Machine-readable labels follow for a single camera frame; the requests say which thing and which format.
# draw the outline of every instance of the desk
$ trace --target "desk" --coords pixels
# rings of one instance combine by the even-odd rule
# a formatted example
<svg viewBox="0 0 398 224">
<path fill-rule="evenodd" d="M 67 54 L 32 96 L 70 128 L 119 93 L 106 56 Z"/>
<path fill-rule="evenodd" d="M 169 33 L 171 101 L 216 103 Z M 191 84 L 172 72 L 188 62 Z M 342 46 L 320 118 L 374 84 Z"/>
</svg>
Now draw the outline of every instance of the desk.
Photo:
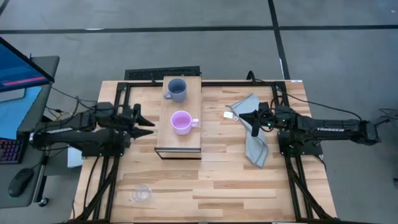
<svg viewBox="0 0 398 224">
<path fill-rule="evenodd" d="M 49 57 L 34 57 L 32 61 L 36 63 L 40 68 L 46 71 L 50 76 L 54 77 L 57 71 L 58 62 L 60 58 L 58 56 Z M 32 107 L 26 114 L 24 120 L 18 128 L 18 133 L 29 133 L 35 128 L 36 124 L 41 121 L 49 98 L 51 90 L 51 84 L 42 86 L 42 90 L 33 102 Z M 40 162 L 43 158 L 44 153 L 34 149 L 31 146 L 27 146 L 25 149 L 22 163 L 13 165 L 1 165 L 1 181 L 0 181 L 0 208 L 13 208 L 13 207 L 26 207 L 32 203 L 34 195 L 38 194 L 38 180 L 40 179 L 40 173 L 44 171 L 43 166 L 37 166 L 34 169 L 34 176 L 29 182 L 24 193 L 18 198 L 12 198 L 8 195 L 8 186 L 14 176 L 23 168 L 29 168 Z"/>
<path fill-rule="evenodd" d="M 103 82 L 99 101 L 114 102 L 117 83 Z M 306 99 L 303 83 L 285 83 L 288 93 Z M 257 95 L 260 101 L 270 102 L 272 99 L 271 88 L 264 86 L 202 87 L 201 161 L 162 161 L 154 152 L 158 127 L 144 127 L 154 130 L 154 134 L 132 140 L 131 147 L 120 159 L 111 222 L 294 221 L 277 131 L 266 134 L 269 154 L 265 167 L 260 169 L 245 158 L 246 130 L 243 125 L 223 117 L 224 111 L 229 111 L 225 105 L 242 100 L 251 93 Z M 130 105 L 140 103 L 145 118 L 157 125 L 161 98 L 162 87 L 134 87 Z M 310 115 L 307 103 L 293 98 L 289 98 L 289 102 L 298 113 Z M 82 212 L 94 160 L 90 158 L 83 163 L 75 196 L 76 214 Z M 302 156 L 302 160 L 309 191 L 325 211 L 335 217 L 323 164 L 314 156 Z M 88 191 L 88 202 L 98 188 L 101 164 L 100 159 Z M 150 201 L 129 201 L 138 184 L 146 184 L 152 189 Z M 302 216 L 306 217 L 302 194 L 297 191 Z M 107 195 L 105 193 L 101 203 L 100 218 L 104 217 Z"/>
</svg>

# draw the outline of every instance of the black keyboard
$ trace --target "black keyboard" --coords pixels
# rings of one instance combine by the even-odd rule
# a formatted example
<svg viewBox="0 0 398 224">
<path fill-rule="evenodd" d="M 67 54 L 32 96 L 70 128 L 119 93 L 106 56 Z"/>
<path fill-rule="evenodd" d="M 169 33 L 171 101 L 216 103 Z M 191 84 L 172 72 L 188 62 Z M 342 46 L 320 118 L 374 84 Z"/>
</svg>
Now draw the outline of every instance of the black keyboard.
<svg viewBox="0 0 398 224">
<path fill-rule="evenodd" d="M 0 164 L 18 164 L 22 162 L 25 141 L 0 138 Z"/>
<path fill-rule="evenodd" d="M 125 80 L 163 80 L 165 76 L 200 76 L 199 66 L 126 70 Z"/>
</svg>

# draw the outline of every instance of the monitor screen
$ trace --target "monitor screen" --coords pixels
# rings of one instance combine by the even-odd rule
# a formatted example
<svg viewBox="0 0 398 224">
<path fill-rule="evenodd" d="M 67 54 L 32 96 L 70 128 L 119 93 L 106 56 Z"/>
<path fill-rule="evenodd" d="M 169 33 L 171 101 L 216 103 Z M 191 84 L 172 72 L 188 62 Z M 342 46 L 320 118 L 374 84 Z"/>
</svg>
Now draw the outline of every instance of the monitor screen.
<svg viewBox="0 0 398 224">
<path fill-rule="evenodd" d="M 0 92 L 44 85 L 53 79 L 0 38 Z"/>
</svg>

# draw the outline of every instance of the mug handle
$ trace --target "mug handle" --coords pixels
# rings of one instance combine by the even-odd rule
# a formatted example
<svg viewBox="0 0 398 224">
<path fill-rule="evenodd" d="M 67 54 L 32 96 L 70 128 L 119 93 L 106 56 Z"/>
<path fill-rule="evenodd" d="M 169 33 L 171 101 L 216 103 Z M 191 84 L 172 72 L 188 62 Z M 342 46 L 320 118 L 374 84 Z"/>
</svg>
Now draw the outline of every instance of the mug handle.
<svg viewBox="0 0 398 224">
<path fill-rule="evenodd" d="M 172 95 L 170 94 L 169 91 L 168 91 L 163 97 L 164 97 L 166 100 L 171 100 L 171 99 L 172 99 Z"/>
<path fill-rule="evenodd" d="M 199 119 L 192 119 L 192 127 L 199 127 Z"/>
</svg>

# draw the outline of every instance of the gray cloth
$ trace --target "gray cloth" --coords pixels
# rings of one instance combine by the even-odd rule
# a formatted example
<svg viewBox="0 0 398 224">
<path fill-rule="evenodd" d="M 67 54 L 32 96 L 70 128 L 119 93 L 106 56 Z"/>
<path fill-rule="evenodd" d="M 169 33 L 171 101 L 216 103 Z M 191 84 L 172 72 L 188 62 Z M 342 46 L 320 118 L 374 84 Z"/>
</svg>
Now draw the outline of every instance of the gray cloth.
<svg viewBox="0 0 398 224">
<path fill-rule="evenodd" d="M 256 95 L 249 95 L 245 99 L 229 106 L 232 109 L 232 112 L 239 117 L 241 113 L 250 113 L 254 110 L 259 109 L 260 100 Z M 258 167 L 263 168 L 264 162 L 266 161 L 268 146 L 266 142 L 266 137 L 264 135 L 263 130 L 259 130 L 259 135 L 257 137 L 251 136 L 252 127 L 249 123 L 239 118 L 242 122 L 243 126 L 246 128 L 246 157 L 250 159 L 250 161 L 257 165 Z"/>
</svg>

